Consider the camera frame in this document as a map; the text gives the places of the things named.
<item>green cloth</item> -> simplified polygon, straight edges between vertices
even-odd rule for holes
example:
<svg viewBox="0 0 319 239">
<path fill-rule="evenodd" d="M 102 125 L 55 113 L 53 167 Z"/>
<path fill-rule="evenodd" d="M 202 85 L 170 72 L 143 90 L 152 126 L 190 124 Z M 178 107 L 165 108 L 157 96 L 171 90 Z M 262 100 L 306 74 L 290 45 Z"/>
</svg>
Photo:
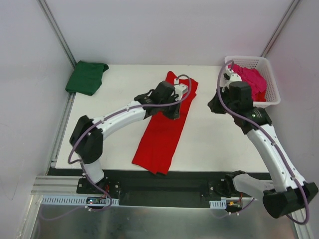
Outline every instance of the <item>green cloth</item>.
<svg viewBox="0 0 319 239">
<path fill-rule="evenodd" d="M 69 93 L 79 92 L 93 95 L 102 84 L 102 75 L 109 66 L 103 63 L 88 63 L 79 61 L 65 87 Z"/>
</svg>

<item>white laundry basket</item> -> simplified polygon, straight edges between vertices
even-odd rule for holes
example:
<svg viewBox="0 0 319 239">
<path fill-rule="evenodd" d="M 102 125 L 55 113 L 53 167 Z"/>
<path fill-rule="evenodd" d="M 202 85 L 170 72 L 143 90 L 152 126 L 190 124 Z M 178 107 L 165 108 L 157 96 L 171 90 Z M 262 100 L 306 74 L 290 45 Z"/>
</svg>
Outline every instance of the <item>white laundry basket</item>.
<svg viewBox="0 0 319 239">
<path fill-rule="evenodd" d="M 266 108 L 270 105 L 277 105 L 280 102 L 280 96 L 276 80 L 269 61 L 265 57 L 257 56 L 226 56 L 225 62 L 234 60 L 235 64 L 241 67 L 257 69 L 267 81 L 266 102 L 254 101 L 254 106 Z"/>
</svg>

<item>red fabric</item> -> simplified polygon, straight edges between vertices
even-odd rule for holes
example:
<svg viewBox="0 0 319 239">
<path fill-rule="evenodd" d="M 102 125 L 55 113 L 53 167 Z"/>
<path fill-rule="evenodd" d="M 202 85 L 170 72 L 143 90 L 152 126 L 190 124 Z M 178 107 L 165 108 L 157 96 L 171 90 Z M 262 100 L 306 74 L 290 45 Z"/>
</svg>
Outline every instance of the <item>red fabric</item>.
<svg viewBox="0 0 319 239">
<path fill-rule="evenodd" d="M 241 77 L 242 81 L 249 83 L 252 89 L 252 97 L 254 101 L 266 101 L 265 94 L 267 89 L 267 81 L 257 69 L 249 69 L 234 64 L 233 70 Z"/>
<path fill-rule="evenodd" d="M 173 84 L 175 78 L 176 75 L 169 71 L 166 81 Z M 180 79 L 179 82 L 189 86 L 188 80 Z M 159 172 L 166 175 L 168 173 L 190 104 L 196 96 L 197 86 L 198 83 L 191 79 L 191 91 L 186 100 L 181 103 L 179 119 L 170 120 L 162 113 L 152 116 L 135 153 L 133 164 L 139 165 L 153 174 Z"/>
</svg>

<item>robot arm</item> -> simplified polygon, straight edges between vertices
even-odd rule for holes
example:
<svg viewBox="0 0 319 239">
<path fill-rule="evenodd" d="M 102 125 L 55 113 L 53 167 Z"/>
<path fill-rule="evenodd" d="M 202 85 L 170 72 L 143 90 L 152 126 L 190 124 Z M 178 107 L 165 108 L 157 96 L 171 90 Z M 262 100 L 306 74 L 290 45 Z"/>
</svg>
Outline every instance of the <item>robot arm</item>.
<svg viewBox="0 0 319 239">
<path fill-rule="evenodd" d="M 242 129 L 243 133 L 248 136 L 260 153 L 270 173 L 272 182 L 257 180 L 243 171 L 236 171 L 226 175 L 225 180 L 214 187 L 214 191 L 224 197 L 234 196 L 238 192 L 247 193 L 252 197 L 262 200 L 266 210 L 274 218 L 303 208 L 305 206 L 304 201 L 295 180 L 299 182 L 305 191 L 308 202 L 317 194 L 317 186 L 315 183 L 307 183 L 289 160 L 276 136 L 275 129 L 267 112 L 263 108 L 253 107 L 250 85 L 242 82 L 240 76 L 230 69 L 227 69 L 224 77 L 229 82 L 221 89 L 223 102 L 235 113 L 257 123 L 275 140 L 275 144 L 283 153 L 295 177 L 292 178 L 290 176 L 274 144 L 269 141 L 260 129 L 243 119 L 233 116 L 235 124 Z M 217 94 L 208 103 L 208 106 L 214 113 L 226 113 Z"/>
<path fill-rule="evenodd" d="M 81 157 L 85 171 L 93 183 L 99 186 L 105 184 L 105 176 L 99 158 L 102 155 L 103 141 L 109 135 L 131 123 L 144 120 L 158 112 L 162 112 L 164 116 L 172 120 L 179 118 L 181 103 L 166 107 L 152 107 L 151 105 L 174 103 L 179 101 L 187 91 L 188 86 L 180 84 L 178 80 L 175 81 L 174 85 L 162 81 L 155 90 L 150 90 L 146 94 L 136 96 L 129 104 L 117 110 L 117 113 L 110 113 L 92 119 L 82 116 L 71 135 L 70 143 L 72 146 L 75 145 L 79 137 L 89 127 L 99 121 L 102 122 L 94 127 L 75 149 L 75 152 Z"/>
</svg>

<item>white wall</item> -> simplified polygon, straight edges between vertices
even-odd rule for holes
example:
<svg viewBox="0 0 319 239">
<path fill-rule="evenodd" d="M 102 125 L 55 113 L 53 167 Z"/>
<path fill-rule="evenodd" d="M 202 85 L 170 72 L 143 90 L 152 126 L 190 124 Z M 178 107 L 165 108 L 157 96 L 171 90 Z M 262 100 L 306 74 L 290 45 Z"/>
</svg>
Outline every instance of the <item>white wall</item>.
<svg viewBox="0 0 319 239">
<path fill-rule="evenodd" d="M 48 0 L 77 61 L 219 65 L 260 55 L 291 0 Z"/>
<path fill-rule="evenodd" d="M 304 0 L 270 52 L 281 103 L 268 110 L 298 170 L 319 186 L 319 1 Z M 311 225 L 319 238 L 319 195 Z"/>
<path fill-rule="evenodd" d="M 36 0 L 0 1 L 0 238 L 44 173 L 72 72 Z"/>
</svg>

